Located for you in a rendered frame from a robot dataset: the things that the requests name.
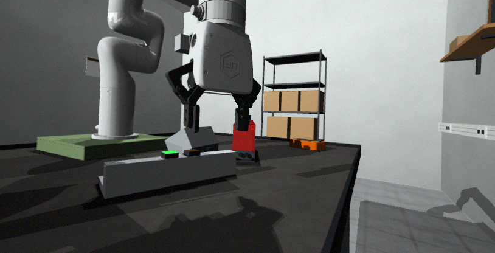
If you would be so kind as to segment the orange digital multimeter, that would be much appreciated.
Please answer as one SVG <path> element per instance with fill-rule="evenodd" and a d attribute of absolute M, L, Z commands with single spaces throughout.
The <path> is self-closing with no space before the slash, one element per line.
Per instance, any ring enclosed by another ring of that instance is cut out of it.
<path fill-rule="evenodd" d="M 290 147 L 303 148 L 307 150 L 319 151 L 325 150 L 325 142 L 318 140 L 309 140 L 309 139 L 289 139 Z"/>

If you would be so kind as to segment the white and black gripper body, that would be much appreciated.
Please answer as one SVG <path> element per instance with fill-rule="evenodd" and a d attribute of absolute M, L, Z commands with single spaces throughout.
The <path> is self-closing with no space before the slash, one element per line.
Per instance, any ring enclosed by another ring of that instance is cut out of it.
<path fill-rule="evenodd" d="M 253 89 L 253 62 L 249 35 L 236 22 L 209 19 L 193 31 L 188 63 L 187 86 L 194 82 L 206 91 L 250 94 Z"/>

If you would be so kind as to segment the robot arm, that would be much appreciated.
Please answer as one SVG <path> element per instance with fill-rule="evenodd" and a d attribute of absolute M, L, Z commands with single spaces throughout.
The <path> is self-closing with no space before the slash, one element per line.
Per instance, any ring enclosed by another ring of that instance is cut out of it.
<path fill-rule="evenodd" d="M 225 19 L 246 27 L 246 0 L 175 0 L 185 4 L 197 24 Z M 145 41 L 134 43 L 116 37 L 99 41 L 100 106 L 99 125 L 93 139 L 135 139 L 136 85 L 128 71 L 152 74 L 159 66 L 164 39 L 162 18 L 143 8 L 143 0 L 109 0 L 108 25 L 120 34 Z"/>

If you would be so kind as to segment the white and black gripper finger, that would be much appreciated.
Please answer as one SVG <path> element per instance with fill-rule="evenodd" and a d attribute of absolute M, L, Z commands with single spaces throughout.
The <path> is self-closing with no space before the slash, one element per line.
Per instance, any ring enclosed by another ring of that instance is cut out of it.
<path fill-rule="evenodd" d="M 248 131 L 249 108 L 252 108 L 261 90 L 261 85 L 253 78 L 253 89 L 250 94 L 232 94 L 238 108 L 235 109 L 235 130 Z"/>
<path fill-rule="evenodd" d="M 168 71 L 165 76 L 173 88 L 173 92 L 184 105 L 184 126 L 187 132 L 197 133 L 199 131 L 200 106 L 196 104 L 205 89 L 194 84 L 189 90 L 181 83 L 181 76 L 193 71 L 193 61 Z"/>

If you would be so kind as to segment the black table edge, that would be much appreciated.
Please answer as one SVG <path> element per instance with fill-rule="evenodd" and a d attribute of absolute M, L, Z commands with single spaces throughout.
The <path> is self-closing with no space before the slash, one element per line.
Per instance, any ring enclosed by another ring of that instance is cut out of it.
<path fill-rule="evenodd" d="M 161 133 L 161 134 L 149 134 L 149 135 L 154 135 L 154 136 L 171 136 L 176 133 Z M 289 141 L 287 138 L 279 138 L 279 137 L 265 137 L 265 136 L 255 136 L 256 139 L 269 139 L 269 140 L 282 140 L 282 141 Z M 335 142 L 326 142 L 326 145 L 335 145 L 335 146 L 342 146 L 342 147 L 355 147 L 358 148 L 355 159 L 353 161 L 352 167 L 350 169 L 350 172 L 348 174 L 348 178 L 346 180 L 344 189 L 342 191 L 342 195 L 340 197 L 339 203 L 337 205 L 336 211 L 334 213 L 333 220 L 331 222 L 329 231 L 327 233 L 327 237 L 325 239 L 325 243 L 323 245 L 321 253 L 334 253 L 336 241 L 338 239 L 338 234 L 339 234 L 339 229 L 341 226 L 342 218 L 344 215 L 344 210 L 345 206 L 347 203 L 348 199 L 348 194 L 350 191 L 351 183 L 353 180 L 353 176 L 355 173 L 356 165 L 358 162 L 358 157 L 361 151 L 361 145 L 357 144 L 343 144 L 343 143 L 335 143 Z M 9 149 L 16 149 L 16 148 L 30 148 L 30 147 L 36 147 L 36 143 L 28 143 L 28 144 L 12 144 L 12 145 L 0 145 L 0 150 L 9 150 Z"/>

